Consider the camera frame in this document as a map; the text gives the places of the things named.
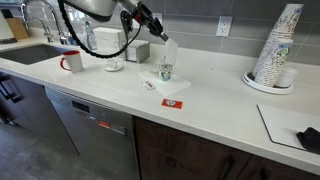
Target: electrical outlet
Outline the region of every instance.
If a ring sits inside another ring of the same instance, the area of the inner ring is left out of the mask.
[[[160,24],[162,24],[162,13],[152,13],[152,16],[153,16],[153,18],[158,18]],[[132,27],[135,28],[135,29],[138,29],[139,28],[139,23],[137,23],[135,20],[132,20],[132,21],[133,21]]]
[[[216,36],[228,37],[232,23],[232,16],[220,16]]]

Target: black cable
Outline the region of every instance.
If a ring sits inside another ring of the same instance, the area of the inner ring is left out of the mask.
[[[101,59],[109,59],[109,58],[114,58],[114,57],[117,57],[119,55],[121,55],[127,48],[128,46],[136,39],[136,37],[139,35],[140,33],[140,30],[141,30],[141,24],[139,25],[139,29],[136,33],[136,35],[132,38],[132,40],[128,43],[128,35],[125,33],[126,35],[126,44],[116,53],[113,53],[113,54],[109,54],[109,55],[102,55],[102,54],[98,54],[98,53],[95,53],[95,52],[92,52],[91,50],[89,50],[85,45],[82,44],[82,42],[79,40],[76,32],[74,31],[70,21],[69,21],[69,18],[68,18],[68,15],[67,15],[67,12],[65,10],[65,7],[64,7],[64,3],[62,2],[62,0],[58,0],[58,3],[59,3],[59,9],[60,9],[60,12],[61,12],[61,15],[62,15],[62,18],[70,32],[70,34],[72,35],[72,38],[77,42],[77,44],[80,46],[81,49],[83,49],[86,53],[90,54],[91,56],[94,56],[94,57],[97,57],[97,58],[101,58]],[[138,13],[139,13],[139,21],[141,21],[141,13],[140,13],[140,7],[139,7],[139,4],[137,6],[137,10],[138,10]]]

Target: dishwasher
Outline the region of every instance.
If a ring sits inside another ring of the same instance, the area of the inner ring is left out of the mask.
[[[111,179],[140,179],[132,115],[61,91],[45,90],[81,159],[107,171]]]

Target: kitchen sink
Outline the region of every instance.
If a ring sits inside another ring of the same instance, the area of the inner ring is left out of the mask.
[[[68,51],[68,49],[39,44],[0,52],[0,58],[30,65],[60,56],[65,51]]]

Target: faucet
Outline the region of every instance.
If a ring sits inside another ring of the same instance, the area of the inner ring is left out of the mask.
[[[28,21],[26,22],[26,24],[29,23],[31,19],[36,19],[36,20],[39,20],[41,22],[42,27],[44,29],[44,34],[43,34],[44,37],[46,37],[48,39],[48,43],[53,42],[53,37],[54,36],[50,32],[49,26],[45,26],[44,22],[40,18],[37,18],[37,17],[29,17]]]
[[[48,3],[46,0],[25,0],[22,4],[21,4],[21,12],[22,12],[22,16],[23,16],[23,20],[25,21],[25,26],[27,29],[29,29],[29,23],[28,21],[31,19],[31,18],[28,18],[28,11],[27,11],[27,7],[28,5],[33,2],[33,1],[41,1],[42,3],[44,3],[50,10],[51,10],[51,13],[52,13],[52,16],[53,16],[53,20],[55,21],[56,23],[56,26],[57,26],[57,29],[58,29],[58,34],[60,36],[60,43],[62,45],[67,45],[68,44],[68,41],[67,41],[67,37],[65,36],[65,34],[63,33],[62,29],[61,29],[61,26],[60,26],[60,23],[59,23],[59,20],[58,20],[58,17],[57,17],[57,13],[56,11],[53,9],[52,5],[50,3]]]

